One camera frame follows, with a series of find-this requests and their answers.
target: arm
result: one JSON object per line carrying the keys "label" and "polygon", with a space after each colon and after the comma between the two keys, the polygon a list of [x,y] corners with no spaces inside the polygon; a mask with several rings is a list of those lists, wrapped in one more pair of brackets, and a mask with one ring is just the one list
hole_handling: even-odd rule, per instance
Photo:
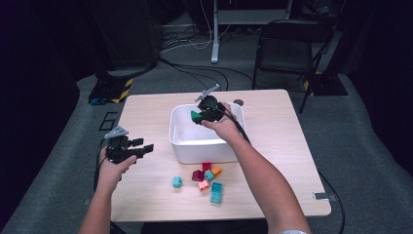
{"label": "arm", "polygon": [[[227,103],[223,104],[231,111]],[[233,148],[246,182],[267,219],[269,233],[291,229],[311,233],[307,219],[284,176],[240,135],[235,124],[226,116],[219,122],[203,121],[202,124],[215,130]]]}
{"label": "arm", "polygon": [[110,233],[111,200],[122,173],[136,161],[136,156],[131,156],[124,162],[116,165],[105,158],[106,148],[100,152],[101,163],[96,191],[92,197],[91,205],[79,230],[83,233]]}

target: chair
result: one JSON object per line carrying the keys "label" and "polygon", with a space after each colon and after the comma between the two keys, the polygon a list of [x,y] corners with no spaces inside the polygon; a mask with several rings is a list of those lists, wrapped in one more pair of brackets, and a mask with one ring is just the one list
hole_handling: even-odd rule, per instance
{"label": "chair", "polygon": [[[297,74],[300,75],[299,80],[307,78],[309,86],[299,110],[302,113],[307,97],[312,92],[311,80],[333,34],[331,25],[316,20],[281,19],[267,23],[258,41],[251,89],[255,89],[258,69]],[[315,43],[320,44],[320,47],[313,56]]]}

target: yellow black striped tape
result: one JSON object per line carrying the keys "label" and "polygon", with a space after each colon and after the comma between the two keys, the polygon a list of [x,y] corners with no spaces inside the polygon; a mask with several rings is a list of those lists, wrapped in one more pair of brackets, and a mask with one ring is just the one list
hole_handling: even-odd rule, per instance
{"label": "yellow black striped tape", "polygon": [[112,99],[113,103],[120,103],[125,100],[125,98],[128,96],[128,92],[131,89],[131,83],[133,82],[132,79],[130,79],[127,84],[125,85],[124,91],[122,92],[121,96],[119,99]]}

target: hand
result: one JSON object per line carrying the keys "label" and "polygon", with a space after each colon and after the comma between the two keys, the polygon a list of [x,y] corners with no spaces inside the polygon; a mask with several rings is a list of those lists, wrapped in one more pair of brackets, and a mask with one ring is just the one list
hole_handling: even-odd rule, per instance
{"label": "hand", "polygon": [[[231,112],[231,106],[226,103],[222,102],[222,105],[226,108],[226,113],[233,116],[234,119],[237,117]],[[230,139],[235,139],[237,137],[242,137],[240,131],[237,129],[237,126],[234,122],[226,115],[224,115],[219,121],[217,122],[209,122],[207,120],[203,120],[201,122],[203,126],[206,128],[214,130],[219,137],[221,137],[225,141],[229,141]]]}
{"label": "hand", "polygon": [[106,147],[102,148],[99,155],[99,164],[101,165],[96,191],[112,194],[122,174],[136,162],[136,156],[133,155],[120,164],[113,164],[106,158]]}

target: white container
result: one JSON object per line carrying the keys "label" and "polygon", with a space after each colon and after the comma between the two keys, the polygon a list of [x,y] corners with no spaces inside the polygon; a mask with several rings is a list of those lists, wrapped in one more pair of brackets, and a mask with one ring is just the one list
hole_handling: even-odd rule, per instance
{"label": "white container", "polygon": [[[243,109],[229,103],[231,111],[245,130]],[[197,104],[176,106],[170,117],[169,141],[176,158],[182,164],[229,163],[237,162],[237,157],[228,143],[214,130],[195,124],[191,110],[200,112]]]}

